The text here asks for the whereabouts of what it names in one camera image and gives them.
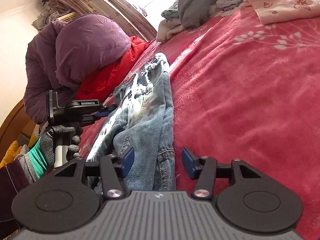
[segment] pink blanket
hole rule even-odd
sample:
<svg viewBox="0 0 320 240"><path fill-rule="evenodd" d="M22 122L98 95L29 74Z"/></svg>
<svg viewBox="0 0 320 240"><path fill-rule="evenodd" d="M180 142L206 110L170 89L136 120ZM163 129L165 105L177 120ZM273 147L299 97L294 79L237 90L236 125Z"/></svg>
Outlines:
<svg viewBox="0 0 320 240"><path fill-rule="evenodd" d="M177 188L190 191L181 150L229 163L241 158L295 191L297 231L320 237L320 17L261 25L252 7L214 17L165 44L171 64ZM87 155L103 120L82 135ZM217 180L218 191L227 186Z"/></svg>

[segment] brown leather headboard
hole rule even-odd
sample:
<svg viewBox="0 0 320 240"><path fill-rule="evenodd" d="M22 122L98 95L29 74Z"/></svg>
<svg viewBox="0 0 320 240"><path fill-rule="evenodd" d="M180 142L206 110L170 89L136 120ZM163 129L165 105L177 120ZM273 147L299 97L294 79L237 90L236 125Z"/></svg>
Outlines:
<svg viewBox="0 0 320 240"><path fill-rule="evenodd" d="M0 127L0 161L13 141L20 138L30 139L35 126L35 122L27 116L21 100Z"/></svg>

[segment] blue denim jeans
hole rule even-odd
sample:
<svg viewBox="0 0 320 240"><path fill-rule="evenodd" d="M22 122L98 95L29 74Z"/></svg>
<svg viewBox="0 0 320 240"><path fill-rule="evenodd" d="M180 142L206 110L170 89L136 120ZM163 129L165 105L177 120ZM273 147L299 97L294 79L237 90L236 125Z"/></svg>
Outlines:
<svg viewBox="0 0 320 240"><path fill-rule="evenodd" d="M141 73L115 89L118 108L106 119L87 158L87 161L98 161L110 154L113 147L121 154L131 145L135 160L124 179L129 190L174 190L176 187L168 71L165 55L157 53Z"/></svg>

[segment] purple comforter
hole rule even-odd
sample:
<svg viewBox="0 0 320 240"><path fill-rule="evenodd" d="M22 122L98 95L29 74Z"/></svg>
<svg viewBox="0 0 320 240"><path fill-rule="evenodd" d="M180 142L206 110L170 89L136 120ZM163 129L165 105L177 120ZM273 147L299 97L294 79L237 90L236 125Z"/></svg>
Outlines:
<svg viewBox="0 0 320 240"><path fill-rule="evenodd" d="M57 91L59 105L65 106L89 73L116 61L130 46L124 31L101 15L51 22L28 45L23 98L27 115L37 124L45 122L49 90Z"/></svg>

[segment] gloved hand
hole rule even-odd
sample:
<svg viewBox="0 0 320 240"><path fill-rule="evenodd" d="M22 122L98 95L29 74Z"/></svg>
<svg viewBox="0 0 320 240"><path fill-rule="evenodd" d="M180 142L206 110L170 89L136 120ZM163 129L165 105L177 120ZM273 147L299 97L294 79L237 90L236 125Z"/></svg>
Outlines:
<svg viewBox="0 0 320 240"><path fill-rule="evenodd" d="M53 168L54 165L54 143L58 136L75 133L68 146L67 156L69 159L79 152L80 135L82 128L78 126L57 125L48 127L36 144L20 158L20 163L29 182L40 179L46 170Z"/></svg>

